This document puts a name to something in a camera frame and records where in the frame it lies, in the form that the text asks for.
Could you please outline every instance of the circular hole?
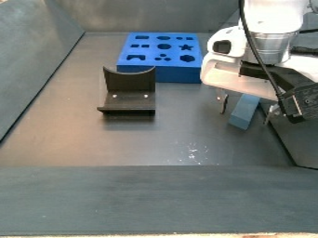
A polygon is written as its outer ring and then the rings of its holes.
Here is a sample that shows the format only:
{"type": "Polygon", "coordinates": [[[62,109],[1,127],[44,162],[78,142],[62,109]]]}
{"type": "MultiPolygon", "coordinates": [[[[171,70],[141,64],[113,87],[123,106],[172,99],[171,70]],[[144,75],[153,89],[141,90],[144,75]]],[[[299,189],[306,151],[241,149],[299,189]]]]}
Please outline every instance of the circular hole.
{"type": "Polygon", "coordinates": [[[192,56],[183,55],[183,56],[180,56],[180,60],[184,62],[191,62],[195,60],[195,58],[192,56]]]}
{"type": "Polygon", "coordinates": [[[168,45],[168,44],[160,44],[160,45],[157,45],[157,48],[160,48],[160,49],[169,49],[169,48],[171,48],[171,45],[168,45]]]}
{"type": "Polygon", "coordinates": [[[163,41],[167,41],[167,40],[169,39],[168,36],[157,36],[156,38],[157,38],[159,40],[163,40],[163,41]]]}

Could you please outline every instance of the bin floor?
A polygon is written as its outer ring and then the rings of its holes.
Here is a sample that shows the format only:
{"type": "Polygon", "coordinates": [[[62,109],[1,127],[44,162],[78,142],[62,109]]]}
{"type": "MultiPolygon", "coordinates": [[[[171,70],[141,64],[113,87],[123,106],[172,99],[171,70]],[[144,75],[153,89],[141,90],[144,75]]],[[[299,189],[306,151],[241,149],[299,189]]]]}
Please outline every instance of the bin floor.
{"type": "MultiPolygon", "coordinates": [[[[101,67],[114,70],[125,33],[86,33],[0,148],[0,166],[291,165],[256,111],[247,131],[227,124],[240,94],[219,114],[215,91],[156,83],[156,114],[97,111],[101,67]]],[[[199,34],[201,45],[208,34],[199,34]]]]}

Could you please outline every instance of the blue block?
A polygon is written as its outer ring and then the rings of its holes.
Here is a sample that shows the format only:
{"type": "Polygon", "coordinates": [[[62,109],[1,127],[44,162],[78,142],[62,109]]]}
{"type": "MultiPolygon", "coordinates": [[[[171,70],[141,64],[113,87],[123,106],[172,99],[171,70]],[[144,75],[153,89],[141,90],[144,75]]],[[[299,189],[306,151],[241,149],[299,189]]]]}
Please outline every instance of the blue block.
{"type": "Polygon", "coordinates": [[[116,62],[123,73],[156,66],[156,82],[199,84],[203,55],[193,33],[129,33],[116,62]]]}
{"type": "Polygon", "coordinates": [[[243,94],[231,113],[228,123],[245,130],[252,120],[259,97],[243,94]]]}

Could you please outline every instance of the black cable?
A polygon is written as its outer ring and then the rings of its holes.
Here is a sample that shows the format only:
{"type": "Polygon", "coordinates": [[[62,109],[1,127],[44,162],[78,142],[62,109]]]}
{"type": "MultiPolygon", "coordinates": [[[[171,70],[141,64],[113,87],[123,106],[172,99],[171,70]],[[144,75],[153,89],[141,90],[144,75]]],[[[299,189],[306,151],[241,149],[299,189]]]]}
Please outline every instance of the black cable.
{"type": "Polygon", "coordinates": [[[316,57],[318,56],[318,48],[307,48],[302,46],[294,46],[291,48],[291,53],[295,55],[310,55],[316,57]]]}
{"type": "Polygon", "coordinates": [[[263,70],[263,72],[265,73],[265,75],[268,76],[268,80],[272,84],[272,87],[273,87],[273,92],[275,92],[275,95],[276,95],[276,98],[277,98],[277,101],[280,101],[283,99],[283,93],[275,83],[275,80],[273,80],[273,77],[269,73],[269,71],[267,70],[267,67],[263,63],[263,60],[256,52],[256,47],[255,47],[255,42],[253,42],[253,38],[249,34],[249,31],[248,31],[248,27],[247,27],[247,23],[245,23],[245,18],[244,18],[244,12],[243,12],[243,7],[244,7],[244,0],[239,0],[237,2],[237,7],[239,7],[239,14],[240,14],[240,19],[241,19],[241,25],[243,25],[243,31],[244,31],[244,34],[245,34],[245,38],[247,38],[247,42],[249,44],[249,47],[252,49],[252,52],[253,52],[253,55],[255,55],[255,58],[256,58],[256,62],[257,64],[260,65],[260,68],[263,70]]]}
{"type": "Polygon", "coordinates": [[[299,33],[316,33],[316,32],[318,32],[318,29],[299,31],[299,33]]]}

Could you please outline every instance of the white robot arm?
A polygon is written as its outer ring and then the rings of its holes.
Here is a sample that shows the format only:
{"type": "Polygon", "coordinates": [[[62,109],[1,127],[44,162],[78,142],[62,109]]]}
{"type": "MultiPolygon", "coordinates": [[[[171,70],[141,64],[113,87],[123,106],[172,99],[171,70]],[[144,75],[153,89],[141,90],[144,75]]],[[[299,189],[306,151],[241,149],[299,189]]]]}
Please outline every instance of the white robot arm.
{"type": "Polygon", "coordinates": [[[239,0],[237,26],[212,35],[203,59],[203,70],[207,63],[217,68],[216,80],[220,69],[236,72],[237,77],[269,80],[280,110],[292,123],[318,118],[318,84],[275,65],[290,59],[291,40],[308,8],[318,12],[318,0],[239,0]]]}

